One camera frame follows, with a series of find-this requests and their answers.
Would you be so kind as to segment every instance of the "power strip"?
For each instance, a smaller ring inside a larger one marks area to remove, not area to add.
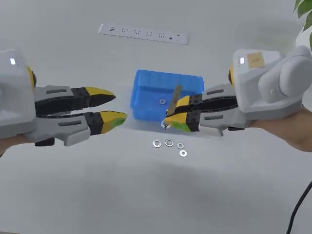
[[[153,40],[183,45],[189,44],[188,36],[183,33],[118,26],[114,23],[102,24],[98,30],[98,33],[125,38]]]

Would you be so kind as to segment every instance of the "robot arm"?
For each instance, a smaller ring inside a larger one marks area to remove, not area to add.
[[[70,146],[121,125],[127,115],[102,111],[75,115],[72,111],[107,103],[116,96],[94,87],[37,87],[37,79],[15,50],[0,52],[0,139],[24,134],[36,146]]]
[[[243,130],[253,120],[287,117],[300,110],[312,84],[312,57],[298,46],[282,58],[278,52],[237,50],[229,84],[186,96],[165,122],[187,132]]]

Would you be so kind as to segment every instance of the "blue plastic box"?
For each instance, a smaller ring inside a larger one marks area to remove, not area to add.
[[[130,103],[134,118],[163,121],[178,83],[183,86],[180,98],[204,91],[204,80],[199,76],[138,70]]]

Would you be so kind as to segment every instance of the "white table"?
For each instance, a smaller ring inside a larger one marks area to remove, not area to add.
[[[227,82],[239,47],[287,52],[294,0],[3,0],[0,49],[18,48],[38,86],[96,86],[124,125],[75,145],[12,148],[0,160],[0,230],[21,234],[283,234],[312,179],[312,155],[261,131],[170,134],[133,120],[138,69]],[[101,23],[190,33],[188,46],[103,36]],[[312,94],[305,104],[312,108]],[[182,141],[178,149],[154,139]],[[311,232],[312,194],[292,234]]]

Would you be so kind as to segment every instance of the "metal washer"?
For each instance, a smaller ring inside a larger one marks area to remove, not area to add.
[[[180,149],[180,150],[182,150],[182,149],[184,148],[184,144],[181,143],[181,142],[178,143],[176,146],[177,146],[177,148]]]
[[[153,141],[153,146],[154,146],[155,148],[159,148],[159,147],[161,146],[160,140],[154,140],[154,141]]]
[[[187,152],[185,150],[180,150],[180,156],[181,157],[186,157]]]
[[[160,126],[162,127],[162,128],[166,128],[166,126],[165,126],[165,121],[162,121],[161,123],[160,123]]]
[[[174,144],[175,144],[174,141],[171,140],[171,139],[167,139],[165,141],[165,145],[168,146],[168,147],[172,147]]]
[[[161,100],[159,100],[159,103],[160,103],[161,105],[166,104],[166,99],[161,99]]]

